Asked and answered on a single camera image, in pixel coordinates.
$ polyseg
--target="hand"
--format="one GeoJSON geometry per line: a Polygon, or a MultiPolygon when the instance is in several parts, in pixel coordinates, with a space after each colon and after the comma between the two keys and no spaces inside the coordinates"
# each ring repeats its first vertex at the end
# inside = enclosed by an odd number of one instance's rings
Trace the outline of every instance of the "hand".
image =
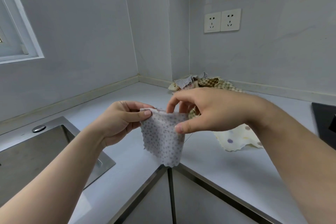
{"type": "Polygon", "coordinates": [[[101,136],[104,147],[116,144],[133,129],[140,127],[141,120],[152,115],[149,110],[140,112],[140,108],[154,107],[136,101],[114,102],[87,129],[101,136]]]}
{"type": "Polygon", "coordinates": [[[196,107],[196,113],[201,114],[177,124],[175,130],[178,133],[226,131],[262,120],[265,102],[254,95],[203,87],[175,93],[167,105],[167,113],[172,113],[179,103],[179,112],[187,113],[196,107]]]}

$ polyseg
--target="gray dotted cloth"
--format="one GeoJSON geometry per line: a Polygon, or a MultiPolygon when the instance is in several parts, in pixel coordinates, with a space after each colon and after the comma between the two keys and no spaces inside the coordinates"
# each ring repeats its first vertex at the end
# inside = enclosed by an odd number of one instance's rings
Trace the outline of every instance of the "gray dotted cloth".
{"type": "Polygon", "coordinates": [[[188,119],[187,113],[166,113],[162,110],[151,110],[153,115],[141,121],[143,145],[161,163],[168,167],[177,166],[180,162],[184,144],[184,135],[175,132],[175,125],[188,119]]]}
{"type": "Polygon", "coordinates": [[[174,83],[183,89],[185,86],[188,86],[190,83],[194,82],[195,79],[208,78],[208,74],[203,72],[201,75],[190,75],[184,79],[175,80],[174,83]]]}

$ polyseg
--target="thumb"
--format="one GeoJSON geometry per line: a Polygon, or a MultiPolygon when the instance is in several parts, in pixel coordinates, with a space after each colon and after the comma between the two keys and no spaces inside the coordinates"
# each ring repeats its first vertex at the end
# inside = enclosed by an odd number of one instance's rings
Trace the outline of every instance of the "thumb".
{"type": "Polygon", "coordinates": [[[186,120],[175,126],[175,131],[179,134],[189,134],[197,131],[207,130],[204,117],[198,116],[191,120],[186,120]]]}
{"type": "Polygon", "coordinates": [[[137,122],[148,119],[152,115],[150,110],[142,112],[125,112],[124,120],[127,122],[137,122]]]}

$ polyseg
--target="induction cooktop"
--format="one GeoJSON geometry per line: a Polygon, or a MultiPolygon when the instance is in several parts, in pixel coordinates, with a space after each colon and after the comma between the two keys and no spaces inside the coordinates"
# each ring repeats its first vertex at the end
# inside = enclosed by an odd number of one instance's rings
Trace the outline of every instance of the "induction cooktop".
{"type": "Polygon", "coordinates": [[[311,104],[319,137],[336,150],[336,106],[311,104]]]}

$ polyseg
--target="polka dot cloth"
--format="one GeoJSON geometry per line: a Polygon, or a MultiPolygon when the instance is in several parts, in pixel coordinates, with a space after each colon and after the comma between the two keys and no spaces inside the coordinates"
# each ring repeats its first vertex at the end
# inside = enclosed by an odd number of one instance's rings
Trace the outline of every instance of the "polka dot cloth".
{"type": "Polygon", "coordinates": [[[214,132],[214,134],[226,151],[241,150],[246,145],[263,148],[256,134],[246,124],[242,124],[229,131],[214,132]]]}
{"type": "Polygon", "coordinates": [[[201,79],[201,78],[207,78],[207,73],[203,72],[201,75],[190,75],[187,78],[184,79],[178,79],[175,80],[174,83],[180,87],[180,89],[183,89],[185,86],[191,84],[194,79],[201,79]]]}
{"type": "Polygon", "coordinates": [[[175,132],[175,125],[188,119],[186,113],[166,113],[162,110],[151,110],[152,116],[141,121],[143,145],[160,159],[161,164],[168,167],[177,166],[180,162],[184,144],[184,135],[175,132]]]}

